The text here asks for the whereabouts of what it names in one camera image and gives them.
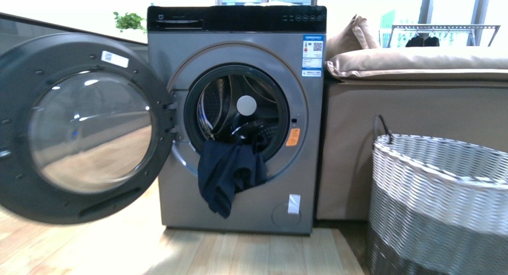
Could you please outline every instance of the woven basket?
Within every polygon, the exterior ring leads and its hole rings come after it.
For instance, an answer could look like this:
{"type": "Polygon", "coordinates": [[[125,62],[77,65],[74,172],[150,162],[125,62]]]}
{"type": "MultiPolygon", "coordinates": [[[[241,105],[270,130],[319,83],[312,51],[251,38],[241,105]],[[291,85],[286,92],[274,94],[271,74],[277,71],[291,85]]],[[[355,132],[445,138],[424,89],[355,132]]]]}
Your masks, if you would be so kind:
{"type": "Polygon", "coordinates": [[[508,153],[385,130],[374,143],[371,274],[508,274],[508,153]]]}

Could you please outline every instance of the black control panel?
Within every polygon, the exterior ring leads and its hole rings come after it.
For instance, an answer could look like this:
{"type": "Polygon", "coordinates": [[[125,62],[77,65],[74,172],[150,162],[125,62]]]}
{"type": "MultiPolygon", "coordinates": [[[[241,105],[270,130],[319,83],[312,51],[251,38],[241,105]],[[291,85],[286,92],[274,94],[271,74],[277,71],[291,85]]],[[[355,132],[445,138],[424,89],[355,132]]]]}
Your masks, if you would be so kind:
{"type": "Polygon", "coordinates": [[[217,5],[148,8],[148,31],[326,33],[326,7],[315,5],[217,5]]]}

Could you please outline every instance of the washing machine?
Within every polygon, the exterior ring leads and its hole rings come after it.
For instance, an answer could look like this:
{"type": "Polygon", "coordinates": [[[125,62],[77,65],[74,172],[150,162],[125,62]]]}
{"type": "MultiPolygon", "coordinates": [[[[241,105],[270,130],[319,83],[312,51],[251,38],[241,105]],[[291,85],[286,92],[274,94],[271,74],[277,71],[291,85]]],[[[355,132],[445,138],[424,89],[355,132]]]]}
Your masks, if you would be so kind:
{"type": "Polygon", "coordinates": [[[309,234],[326,8],[149,7],[147,25],[149,64],[89,34],[0,55],[0,204],[89,222],[158,176],[169,228],[309,234]],[[214,213],[198,189],[203,144],[259,137],[268,181],[214,213]]]}

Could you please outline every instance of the sticker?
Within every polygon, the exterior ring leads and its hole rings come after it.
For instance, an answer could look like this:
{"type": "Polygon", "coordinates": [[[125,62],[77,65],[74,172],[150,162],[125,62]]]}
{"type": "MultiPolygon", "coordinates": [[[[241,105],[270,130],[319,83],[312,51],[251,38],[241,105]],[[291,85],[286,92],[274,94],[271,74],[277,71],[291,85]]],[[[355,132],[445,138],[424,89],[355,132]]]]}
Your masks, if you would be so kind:
{"type": "Polygon", "coordinates": [[[300,128],[292,128],[289,132],[288,142],[286,142],[286,146],[296,146],[298,144],[298,139],[300,139],[300,128]]]}
{"type": "Polygon", "coordinates": [[[302,70],[302,76],[321,77],[321,69],[307,68],[302,70]]]}
{"type": "Polygon", "coordinates": [[[302,60],[302,67],[305,68],[321,68],[323,60],[321,58],[304,58],[302,60]]]}
{"type": "Polygon", "coordinates": [[[299,214],[299,213],[300,213],[300,195],[289,194],[288,214],[299,214]]]}
{"type": "Polygon", "coordinates": [[[129,59],[128,58],[124,58],[123,56],[115,55],[114,53],[107,52],[105,50],[102,51],[101,60],[109,62],[114,65],[118,65],[119,67],[127,68],[129,66],[129,59]]]}
{"type": "Polygon", "coordinates": [[[325,36],[314,34],[303,36],[302,76],[320,77],[323,74],[323,50],[325,36]]]}

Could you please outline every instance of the drying rack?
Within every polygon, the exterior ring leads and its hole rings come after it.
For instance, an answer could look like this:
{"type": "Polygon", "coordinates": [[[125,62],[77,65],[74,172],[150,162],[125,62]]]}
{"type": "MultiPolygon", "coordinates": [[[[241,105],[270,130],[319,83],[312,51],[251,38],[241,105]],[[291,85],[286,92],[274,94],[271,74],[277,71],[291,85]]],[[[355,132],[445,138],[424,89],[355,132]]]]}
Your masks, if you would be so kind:
{"type": "Polygon", "coordinates": [[[423,32],[423,33],[435,33],[435,32],[448,32],[448,33],[468,33],[471,35],[471,39],[473,40],[473,44],[476,45],[476,31],[483,29],[493,29],[494,33],[492,34],[492,38],[489,42],[489,46],[491,46],[492,41],[494,40],[495,35],[499,31],[500,25],[392,25],[392,32],[390,33],[390,39],[388,41],[388,47],[392,42],[392,37],[394,35],[394,31],[402,30],[402,31],[413,31],[413,32],[423,32]]]}

